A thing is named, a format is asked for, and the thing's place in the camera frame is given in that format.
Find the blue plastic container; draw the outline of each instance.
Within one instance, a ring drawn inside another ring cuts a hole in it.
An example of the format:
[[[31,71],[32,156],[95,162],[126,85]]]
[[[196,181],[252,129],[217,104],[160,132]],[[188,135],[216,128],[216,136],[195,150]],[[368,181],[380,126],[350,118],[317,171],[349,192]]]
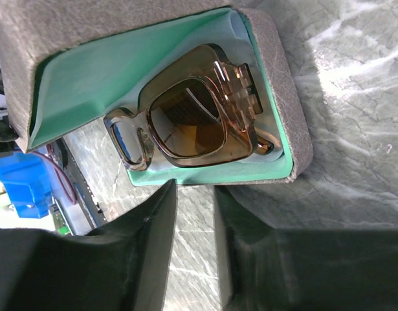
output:
[[[49,214],[49,177],[39,157],[17,152],[1,158],[0,181],[19,217],[42,218]]]

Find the translucent brown frame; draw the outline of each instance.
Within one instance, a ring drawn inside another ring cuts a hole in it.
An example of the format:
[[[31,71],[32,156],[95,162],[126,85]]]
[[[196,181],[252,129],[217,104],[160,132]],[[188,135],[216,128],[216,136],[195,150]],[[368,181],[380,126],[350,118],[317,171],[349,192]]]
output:
[[[224,131],[222,145],[209,154],[180,157],[161,141],[151,121],[150,109],[154,101],[178,83],[195,79],[203,83],[211,94]],[[173,62],[140,92],[138,111],[127,107],[114,109],[104,117],[104,124],[125,166],[134,171],[146,170],[153,157],[153,142],[165,158],[176,167],[203,167],[228,163],[250,156],[258,148],[254,128],[256,115],[262,113],[247,64],[231,64],[222,48],[215,44],[200,45]],[[132,162],[123,151],[114,133],[114,124],[130,122],[141,151],[141,162]]]

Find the gray marble countertop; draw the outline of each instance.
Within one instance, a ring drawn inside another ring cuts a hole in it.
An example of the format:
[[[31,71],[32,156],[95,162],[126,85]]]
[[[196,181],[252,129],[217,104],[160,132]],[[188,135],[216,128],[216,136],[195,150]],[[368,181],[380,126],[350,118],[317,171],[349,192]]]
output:
[[[274,19],[314,145],[294,183],[230,187],[273,227],[398,227],[398,0],[253,0]],[[108,220],[133,187],[101,120],[65,137]],[[212,188],[179,187],[165,311],[220,310]]]

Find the red cable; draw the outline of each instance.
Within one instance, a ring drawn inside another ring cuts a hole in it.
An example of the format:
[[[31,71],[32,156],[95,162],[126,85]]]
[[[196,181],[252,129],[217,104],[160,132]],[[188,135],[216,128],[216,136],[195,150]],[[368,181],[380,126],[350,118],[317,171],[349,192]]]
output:
[[[23,153],[20,150],[14,150],[14,152]],[[56,177],[58,178],[58,181],[61,184],[62,190],[64,191],[65,195],[68,197],[68,200],[70,201],[70,203],[75,205],[77,202],[77,199],[76,199],[76,195],[74,192],[74,187],[72,186],[71,182],[69,181],[69,179],[66,176],[66,174],[64,173],[64,171],[59,167],[59,165],[54,160],[52,160],[50,157],[47,157],[46,155],[41,154],[40,152],[32,151],[31,154],[34,154],[35,156],[40,157],[42,160],[45,160],[45,161],[49,162],[50,165],[52,165],[52,167],[55,170]]]

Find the sunglasses lens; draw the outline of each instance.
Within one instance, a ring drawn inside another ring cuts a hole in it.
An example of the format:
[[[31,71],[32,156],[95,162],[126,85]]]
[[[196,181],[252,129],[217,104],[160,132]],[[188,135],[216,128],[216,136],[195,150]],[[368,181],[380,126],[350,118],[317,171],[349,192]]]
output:
[[[224,131],[206,86],[189,79],[163,93],[150,108],[154,130],[173,154],[193,157],[217,150]]]
[[[113,133],[122,154],[127,160],[134,164],[141,163],[140,148],[138,147],[137,137],[131,124],[124,121],[114,123]]]

